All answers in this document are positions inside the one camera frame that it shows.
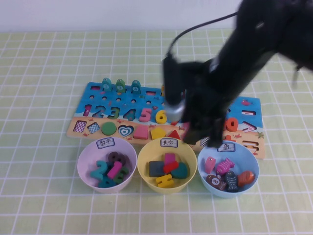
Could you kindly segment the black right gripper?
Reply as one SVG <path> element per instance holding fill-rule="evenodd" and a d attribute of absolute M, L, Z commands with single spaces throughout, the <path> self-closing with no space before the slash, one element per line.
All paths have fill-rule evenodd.
<path fill-rule="evenodd" d="M 186 89 L 183 121 L 190 122 L 182 140 L 196 145 L 204 138 L 202 129 L 210 129 L 207 146 L 219 148 L 226 110 L 242 91 L 242 60 L 214 58 L 181 63 L 180 68 Z"/>

